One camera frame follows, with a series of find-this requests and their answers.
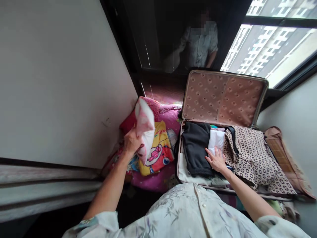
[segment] white cloth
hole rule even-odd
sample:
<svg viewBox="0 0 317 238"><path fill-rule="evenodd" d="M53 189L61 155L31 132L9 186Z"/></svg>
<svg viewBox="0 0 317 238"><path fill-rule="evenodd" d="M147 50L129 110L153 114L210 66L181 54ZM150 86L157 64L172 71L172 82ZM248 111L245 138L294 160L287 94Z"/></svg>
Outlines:
<svg viewBox="0 0 317 238"><path fill-rule="evenodd" d="M142 98L138 99L134 113L136 118L136 134L137 136L142 136L142 144L144 144L137 151L137 155L141 162L145 165L154 139L154 114Z"/></svg>
<svg viewBox="0 0 317 238"><path fill-rule="evenodd" d="M210 139L208 143L208 150L215 155L215 146L223 150L225 142L225 132L210 130Z"/></svg>
<svg viewBox="0 0 317 238"><path fill-rule="evenodd" d="M64 238L104 237L309 237L295 224L274 216L254 224L218 195L195 184L180 184L148 213L119 229L116 212L102 212L65 232Z"/></svg>

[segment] white blouse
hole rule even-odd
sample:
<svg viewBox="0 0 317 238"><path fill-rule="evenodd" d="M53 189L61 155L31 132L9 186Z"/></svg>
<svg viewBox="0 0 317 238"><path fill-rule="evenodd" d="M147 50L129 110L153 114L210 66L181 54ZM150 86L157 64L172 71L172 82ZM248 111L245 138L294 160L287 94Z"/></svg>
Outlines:
<svg viewBox="0 0 317 238"><path fill-rule="evenodd" d="M139 220L119 229L117 212L102 212L65 232L78 237L309 237L295 224L275 216L255 223L211 190L192 183L165 193Z"/></svg>

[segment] grey curtain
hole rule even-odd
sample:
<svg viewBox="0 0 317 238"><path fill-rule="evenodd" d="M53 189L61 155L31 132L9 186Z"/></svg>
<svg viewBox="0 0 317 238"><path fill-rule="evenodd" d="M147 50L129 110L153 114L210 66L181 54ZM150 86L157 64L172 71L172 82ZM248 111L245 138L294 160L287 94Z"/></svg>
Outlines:
<svg viewBox="0 0 317 238"><path fill-rule="evenodd" d="M100 170L0 165L0 222L93 199Z"/></svg>

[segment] hand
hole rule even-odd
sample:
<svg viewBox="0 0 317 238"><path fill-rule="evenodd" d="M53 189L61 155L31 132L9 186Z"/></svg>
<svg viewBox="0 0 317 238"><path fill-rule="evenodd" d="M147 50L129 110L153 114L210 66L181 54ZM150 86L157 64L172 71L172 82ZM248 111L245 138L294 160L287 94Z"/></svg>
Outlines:
<svg viewBox="0 0 317 238"><path fill-rule="evenodd" d="M210 166L217 172L223 173L228 168L226 166L226 156L222 153L221 149L215 147L215 155L213 155L207 148L205 148L208 156L205 156L205 159L208 161Z"/></svg>
<svg viewBox="0 0 317 238"><path fill-rule="evenodd" d="M137 149L141 146L142 138L141 136L137 137L135 132L135 127L133 127L125 136L124 136L124 152L134 154Z"/></svg>

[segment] cartoon character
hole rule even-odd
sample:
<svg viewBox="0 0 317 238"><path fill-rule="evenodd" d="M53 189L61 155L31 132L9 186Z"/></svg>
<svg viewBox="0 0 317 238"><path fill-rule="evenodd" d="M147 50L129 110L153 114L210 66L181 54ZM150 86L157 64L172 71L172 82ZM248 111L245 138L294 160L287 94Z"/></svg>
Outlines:
<svg viewBox="0 0 317 238"><path fill-rule="evenodd" d="M159 144L157 147L151 148L150 157L147 159L145 165L150 167L150 173L153 174L155 171L158 171L163 165L168 165L170 158L172 158L171 148L168 146L162 147Z"/></svg>

